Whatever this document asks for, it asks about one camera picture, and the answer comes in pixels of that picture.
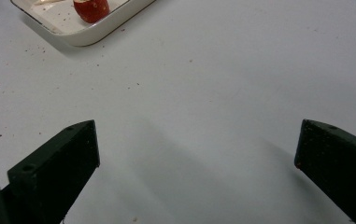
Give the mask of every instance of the white table surface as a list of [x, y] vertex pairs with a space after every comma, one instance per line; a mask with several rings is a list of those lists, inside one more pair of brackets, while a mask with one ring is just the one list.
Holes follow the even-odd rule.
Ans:
[[0, 0], [0, 187], [97, 126], [84, 223], [349, 223], [293, 166], [302, 119], [356, 135], [356, 1], [157, 0], [74, 48]]

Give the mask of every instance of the screw hole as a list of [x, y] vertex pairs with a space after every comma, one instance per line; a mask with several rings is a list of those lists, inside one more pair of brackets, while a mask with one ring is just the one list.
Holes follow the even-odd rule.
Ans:
[[27, 165], [23, 166], [22, 170], [23, 170], [24, 172], [31, 172], [31, 171], [33, 171], [35, 168], [36, 168], [35, 165], [33, 165], [33, 164], [27, 164]]

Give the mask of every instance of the red object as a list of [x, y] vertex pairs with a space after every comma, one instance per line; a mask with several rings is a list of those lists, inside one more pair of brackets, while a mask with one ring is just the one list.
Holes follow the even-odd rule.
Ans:
[[74, 0], [75, 10], [88, 23], [95, 23], [110, 11], [107, 0]]

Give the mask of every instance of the white tray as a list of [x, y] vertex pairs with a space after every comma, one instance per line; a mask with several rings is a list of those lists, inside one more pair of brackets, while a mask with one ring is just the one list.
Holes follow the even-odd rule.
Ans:
[[154, 0], [107, 1], [110, 13], [93, 24], [81, 19], [73, 7], [73, 0], [40, 6], [34, 5], [36, 0], [11, 0], [11, 3], [68, 44], [87, 46], [99, 41], [144, 7], [154, 2]]

